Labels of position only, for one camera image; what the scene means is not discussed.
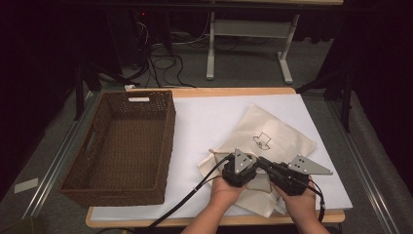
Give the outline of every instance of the folded fabric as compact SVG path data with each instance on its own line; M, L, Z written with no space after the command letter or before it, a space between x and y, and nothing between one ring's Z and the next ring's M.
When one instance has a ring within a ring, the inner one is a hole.
M243 153L262 156L275 163L289 163L297 155L308 156L317 144L290 127L271 113L252 105L228 138L210 154L198 168L203 176L228 154L239 148ZM284 214L280 195L271 189L268 176L263 172L252 180L241 194L236 205L269 217L274 210Z

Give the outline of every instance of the human hand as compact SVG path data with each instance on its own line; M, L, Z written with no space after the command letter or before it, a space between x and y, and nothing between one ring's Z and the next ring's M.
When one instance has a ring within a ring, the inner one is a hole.
M285 207L300 233L328 233L317 216L316 193L307 188L302 195L288 196L279 187L272 185L285 201ZM311 178L309 185L314 188Z
M223 209L228 209L237 202L241 192L243 192L245 188L246 185L241 188L233 187L221 176L217 177L212 183L209 203L222 207Z

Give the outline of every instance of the desk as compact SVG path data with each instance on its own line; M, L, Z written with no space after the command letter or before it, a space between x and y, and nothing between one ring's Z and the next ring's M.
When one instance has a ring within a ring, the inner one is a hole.
M228 0L228 2L249 2L249 3L284 3L284 4L303 4L303 5L342 5L342 0ZM286 55L291 45L295 28L300 15L293 16L291 22L269 22L269 21L248 21L248 20L226 20L216 19L215 12L210 14L209 24L209 50L206 63L206 78L212 80L214 76L215 35L226 36L250 36L264 38L282 38L285 44L281 52L277 52L278 60L282 70L282 76L286 84L292 84L291 74L286 62Z
M294 95L295 94L294 90L290 88L175 89L172 91L173 91L173 96L175 98L227 97L227 96L251 96L249 98L253 98L253 96ZM178 142L177 139L174 140L174 151L179 151L178 145L175 145L176 142ZM193 175L200 176L198 172L194 172ZM207 196L208 194L208 191L205 190L204 188L200 189L200 192L204 192L204 194L200 196L203 196L203 195ZM150 219L149 220L142 219L142 218L141 219L130 219L130 218L122 218L122 217L121 218L104 217L101 220L96 220L96 218L93 219L94 212L95 212L95 208L89 208L88 215L86 218L86 223L90 227L125 227L125 226L141 227L141 226L147 226L154 221ZM191 219L192 219L191 217L170 218L162 222L159 226L184 226L184 225L187 225L191 221ZM345 215L344 215L343 210L337 209L337 210L327 210L323 221L324 222L342 222L344 219L345 219ZM240 215L240 216L230 216L230 215L224 216L220 224L221 225L240 225L240 224L242 225L269 225L269 224L286 224L286 223L292 223L292 220L288 215L272 214L269 218L265 218L265 217L262 217L256 214L245 214L245 215Z

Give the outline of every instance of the wicker basket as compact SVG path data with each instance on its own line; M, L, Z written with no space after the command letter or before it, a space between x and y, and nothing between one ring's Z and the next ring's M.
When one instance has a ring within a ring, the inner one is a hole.
M171 91L102 94L60 192L82 207L163 204L174 124Z

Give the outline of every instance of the black wire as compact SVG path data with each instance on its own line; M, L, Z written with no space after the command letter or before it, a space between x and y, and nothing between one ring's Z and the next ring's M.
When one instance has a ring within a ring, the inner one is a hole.
M152 61L152 59L151 59L150 56L148 57L148 59L149 59L149 61L151 62L152 69L154 70L154 74L155 74L154 79L155 79L155 82L156 82L156 84L158 85L158 88L161 89L161 88L162 88L162 85L161 85L161 83L159 83L158 76L157 76L157 74L156 74L156 68L155 68L154 62Z
M186 86L186 87L196 88L195 86L190 85L190 84L183 83L183 82L180 80L179 75L180 75L180 73L181 73L182 70L183 70L183 61L182 61L182 58L181 58L180 56L174 56L174 57L178 58L179 61L180 61L180 63L181 63L181 67L180 67L178 73L176 74L176 79L178 80L179 84L181 84L181 85L183 85L183 86Z
M167 217L169 217L170 215L172 215L174 212L176 212L179 208L181 208L192 196L194 196L194 194L196 192L198 192L198 190L200 190L200 188L202 186L204 186L204 184L206 184L208 181L210 181L210 179L208 179L210 177L210 175L221 165L223 164L225 161L228 160L230 156L225 157L224 159L222 159L221 161L219 161L213 168L212 170L209 171L209 173L203 178L203 180L201 180L200 183L198 183L198 185L196 187L194 187L194 189L188 194L186 195L186 197L184 197L182 199L182 201L180 201L175 207L173 207L172 209L170 209L170 211L168 211L166 214L164 214L163 216L161 216L160 218L158 218L156 221L154 221L151 225L147 226L145 228L145 230L143 230L142 234L146 234L146 233L150 233L152 231L152 229L157 226L159 223L161 223L162 221L164 221Z

